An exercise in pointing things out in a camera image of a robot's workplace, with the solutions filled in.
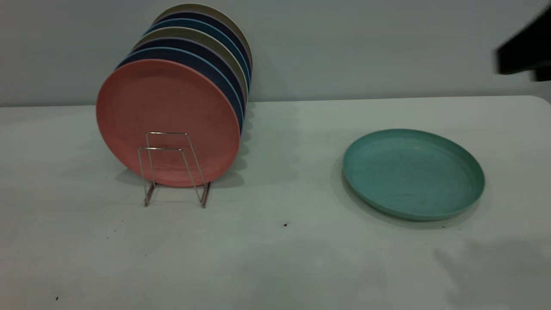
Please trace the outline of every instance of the metal wire stand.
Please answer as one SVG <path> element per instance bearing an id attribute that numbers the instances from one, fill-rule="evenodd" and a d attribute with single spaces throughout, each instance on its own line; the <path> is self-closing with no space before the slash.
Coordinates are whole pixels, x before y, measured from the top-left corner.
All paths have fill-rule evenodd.
<path id="1" fill-rule="evenodd" d="M 149 145 L 149 135 L 172 135 L 172 136 L 186 136 L 188 142 L 190 143 L 191 152 L 193 153 L 193 157 L 195 157 L 195 163 L 197 164 L 197 168 L 199 169 L 199 174 L 201 175 L 201 179 L 203 180 L 203 194 L 199 196 L 199 191 L 197 190 L 197 186 L 195 185 L 195 180 L 193 179 L 193 175 L 191 174 L 190 165 L 187 163 L 186 155 L 184 154 L 183 150 L 181 148 L 167 148 L 167 147 L 152 147 Z M 143 191 L 145 193 L 145 199 L 144 199 L 144 206 L 147 207 L 151 203 L 151 197 L 153 196 L 153 192 L 157 188 L 157 183 L 155 182 L 155 175 L 153 174 L 153 161 L 151 159 L 151 151 L 178 151 L 182 154 L 183 161 L 186 163 L 187 171 L 190 174 L 191 184 L 193 184 L 193 189 L 195 189 L 195 194 L 197 195 L 197 199 L 199 200 L 199 204 L 201 205 L 201 208 L 205 208 L 205 204 L 207 203 L 207 197 L 208 192 L 210 190 L 210 184 L 212 182 L 205 182 L 205 178 L 203 177 L 203 172 L 201 171 L 201 166 L 199 165 L 199 161 L 197 160 L 197 155 L 195 155 L 195 150 L 193 149 L 193 144 L 191 143 L 190 136 L 185 132 L 158 132 L 158 131 L 149 131 L 145 134 L 145 141 L 147 143 L 146 147 L 138 147 L 138 158 L 139 158 L 139 167 L 140 171 L 142 172 L 142 179 L 143 179 Z M 147 189 L 147 181 L 145 179 L 145 175 L 143 173 L 143 163 L 142 163 L 142 150 L 146 149 L 149 156 L 149 167 L 151 169 L 151 185 L 149 186 L 149 190 Z"/>

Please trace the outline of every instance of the light blue plate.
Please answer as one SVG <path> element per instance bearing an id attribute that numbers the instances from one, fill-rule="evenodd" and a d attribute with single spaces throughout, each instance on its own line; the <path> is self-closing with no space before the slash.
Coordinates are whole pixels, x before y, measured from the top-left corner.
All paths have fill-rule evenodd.
<path id="1" fill-rule="evenodd" d="M 348 147 L 344 175 L 372 207 L 415 221 L 453 217 L 484 190 L 484 173 L 461 146 L 432 133 L 390 129 Z"/>

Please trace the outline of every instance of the dark blue plate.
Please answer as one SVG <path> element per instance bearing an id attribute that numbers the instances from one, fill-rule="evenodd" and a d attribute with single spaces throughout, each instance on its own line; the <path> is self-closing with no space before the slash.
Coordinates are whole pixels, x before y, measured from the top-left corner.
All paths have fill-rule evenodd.
<path id="1" fill-rule="evenodd" d="M 249 59 L 250 55 L 247 53 L 244 43 L 241 42 L 241 40 L 239 40 L 238 36 L 235 34 L 235 32 L 233 32 L 231 28 L 226 26 L 226 24 L 222 23 L 220 20 L 217 20 L 216 18 L 210 15 L 196 13 L 196 12 L 176 12 L 161 18 L 158 22 L 156 22 L 156 24 L 161 23 L 165 20 L 175 19 L 175 18 L 191 18 L 191 19 L 200 20 L 209 25 L 215 26 L 217 29 L 219 29 L 225 35 L 227 35 L 228 38 L 230 38 L 235 43 L 235 45 L 237 45 L 237 48 L 241 51 L 241 53 L 247 57 L 247 64 L 249 65 L 249 68 L 252 68 L 251 60 Z"/>
<path id="2" fill-rule="evenodd" d="M 235 115 L 239 122 L 240 132 L 243 129 L 243 109 L 237 92 L 231 85 L 230 81 L 210 62 L 203 57 L 190 53 L 188 51 L 175 49 L 173 47 L 151 47 L 149 49 L 134 52 L 128 55 L 117 68 L 126 65 L 127 63 L 142 59 L 164 59 L 181 63 L 188 66 L 210 79 L 229 100 L 234 108 Z"/>
<path id="3" fill-rule="evenodd" d="M 218 70 L 222 72 L 222 74 L 226 78 L 228 78 L 234 89 L 241 90 L 240 92 L 237 92 L 237 94 L 239 95 L 239 99 L 241 100 L 241 102 L 244 103 L 242 105 L 242 108 L 243 114 L 245 114 L 245 88 L 239 83 L 237 76 L 231 70 L 230 66 L 222 59 L 222 57 L 218 56 L 215 52 L 194 41 L 179 38 L 162 38 L 147 41 L 144 44 L 136 47 L 132 52 L 149 49 L 151 47 L 173 47 L 175 49 L 185 50 L 195 55 L 200 55 L 206 61 L 213 64 L 216 68 L 218 68 Z"/>
<path id="4" fill-rule="evenodd" d="M 195 19 L 188 19 L 188 18 L 177 18 L 177 19 L 169 19 L 165 20 L 163 22 L 159 22 L 151 26 L 145 34 L 148 34 L 154 30 L 160 29 L 160 28 L 166 28 L 166 27 L 187 27 L 191 29 L 196 29 L 199 31 L 202 31 L 218 41 L 220 41 L 222 44 L 224 44 L 228 50 L 231 51 L 232 54 L 234 54 L 235 58 L 241 65 L 241 68 L 243 68 L 243 72 L 246 72 L 245 77 L 247 78 L 247 83 L 251 83 L 251 70 L 250 66 L 247 64 L 247 57 L 244 56 L 244 54 L 239 50 L 237 45 L 222 31 L 217 29 L 216 27 L 209 25 L 205 22 L 202 22 L 200 20 Z"/>

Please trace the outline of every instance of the tabletop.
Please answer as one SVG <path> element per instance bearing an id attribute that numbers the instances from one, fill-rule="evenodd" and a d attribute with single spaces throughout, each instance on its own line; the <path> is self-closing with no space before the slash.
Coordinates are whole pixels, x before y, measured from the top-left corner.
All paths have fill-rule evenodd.
<path id="1" fill-rule="evenodd" d="M 438 222 L 365 205 L 342 156 L 390 128 L 471 152 L 478 203 Z M 206 209 L 166 187 L 143 207 L 93 106 L 0 108 L 0 145 L 5 309 L 551 308 L 551 106 L 537 97 L 249 103 Z"/>

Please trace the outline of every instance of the stack of plates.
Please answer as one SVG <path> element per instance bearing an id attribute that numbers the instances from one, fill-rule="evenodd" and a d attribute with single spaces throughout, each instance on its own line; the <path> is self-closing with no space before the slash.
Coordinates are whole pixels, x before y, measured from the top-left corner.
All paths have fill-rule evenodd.
<path id="1" fill-rule="evenodd" d="M 226 15 L 199 4 L 183 4 L 160 14 L 130 54 L 101 87 L 96 117 L 109 149 L 140 174 L 138 148 L 149 131 L 186 132 L 205 181 L 221 176 L 237 151 L 252 74 L 251 50 Z M 182 136 L 150 136 L 155 147 L 182 148 Z M 144 173 L 151 179 L 149 158 Z M 179 152 L 151 152 L 157 183 L 192 186 Z M 194 160 L 195 182 L 202 183 Z"/>

